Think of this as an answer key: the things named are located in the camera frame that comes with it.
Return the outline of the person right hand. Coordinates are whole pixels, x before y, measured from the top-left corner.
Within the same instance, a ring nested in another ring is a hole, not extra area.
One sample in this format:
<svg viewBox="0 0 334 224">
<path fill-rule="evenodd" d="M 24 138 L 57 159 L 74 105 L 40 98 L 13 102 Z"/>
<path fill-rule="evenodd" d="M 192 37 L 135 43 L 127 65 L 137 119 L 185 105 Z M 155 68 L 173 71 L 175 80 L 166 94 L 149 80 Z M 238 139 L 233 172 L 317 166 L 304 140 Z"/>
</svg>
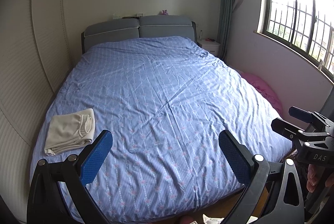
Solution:
<svg viewBox="0 0 334 224">
<path fill-rule="evenodd" d="M 309 192 L 313 193 L 316 185 L 319 182 L 319 178 L 317 176 L 318 168 L 315 165 L 310 164 L 307 170 L 307 183 L 306 188 Z"/>
</svg>

